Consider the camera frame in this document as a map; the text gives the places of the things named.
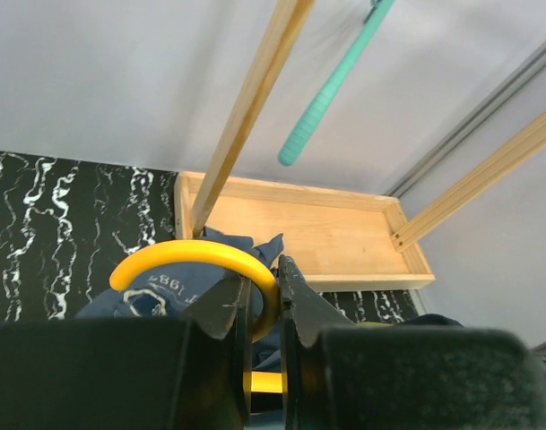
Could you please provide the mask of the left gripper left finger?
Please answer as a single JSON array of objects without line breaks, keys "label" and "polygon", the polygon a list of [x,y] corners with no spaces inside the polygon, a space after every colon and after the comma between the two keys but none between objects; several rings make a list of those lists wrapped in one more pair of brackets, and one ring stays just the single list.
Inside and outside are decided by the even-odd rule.
[{"label": "left gripper left finger", "polygon": [[252,283],[228,274],[177,316],[0,324],[0,429],[240,429]]}]

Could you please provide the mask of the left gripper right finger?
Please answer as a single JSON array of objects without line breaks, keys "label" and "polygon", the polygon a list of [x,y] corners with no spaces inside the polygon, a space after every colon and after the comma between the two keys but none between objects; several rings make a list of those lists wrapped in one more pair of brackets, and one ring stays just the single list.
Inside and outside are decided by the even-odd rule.
[{"label": "left gripper right finger", "polygon": [[546,374],[514,335],[350,321],[279,260],[289,429],[546,429]]}]

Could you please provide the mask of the navy blue tank top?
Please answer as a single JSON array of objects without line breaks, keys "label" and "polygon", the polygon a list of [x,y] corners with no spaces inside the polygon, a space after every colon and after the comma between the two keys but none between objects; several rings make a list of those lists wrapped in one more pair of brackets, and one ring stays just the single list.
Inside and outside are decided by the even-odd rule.
[{"label": "navy blue tank top", "polygon": [[[199,239],[238,248],[269,268],[284,249],[283,233],[261,245],[255,245],[250,236],[226,235],[211,228],[207,228]],[[161,265],[142,273],[125,291],[108,289],[102,292],[75,317],[176,316],[220,281],[225,272],[221,266],[196,262]],[[281,371],[281,323],[278,319],[267,335],[252,345],[251,351],[253,370]],[[251,397],[253,413],[282,409],[281,394],[252,393]]]}]

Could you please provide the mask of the orange hanger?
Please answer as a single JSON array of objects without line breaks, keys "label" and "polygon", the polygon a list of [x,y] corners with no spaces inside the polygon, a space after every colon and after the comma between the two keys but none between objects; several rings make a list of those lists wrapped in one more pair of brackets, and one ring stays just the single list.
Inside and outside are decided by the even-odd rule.
[{"label": "orange hanger", "polygon": [[236,247],[197,239],[178,239],[148,245],[127,256],[111,273],[109,285],[126,290],[142,273],[157,266],[196,262],[221,266],[255,284],[263,299],[263,308],[253,323],[252,341],[262,339],[276,324],[281,311],[280,287],[269,268]]}]

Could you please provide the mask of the teal wire hanger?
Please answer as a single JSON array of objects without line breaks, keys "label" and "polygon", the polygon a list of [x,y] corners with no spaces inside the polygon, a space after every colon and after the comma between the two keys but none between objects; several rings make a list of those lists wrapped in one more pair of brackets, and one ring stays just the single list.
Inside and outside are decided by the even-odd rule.
[{"label": "teal wire hanger", "polygon": [[343,86],[353,67],[359,61],[369,42],[376,35],[395,0],[371,1],[371,8],[363,27],[334,68],[322,87],[312,98],[298,122],[278,152],[277,159],[285,167],[292,166],[320,126],[329,107]]}]

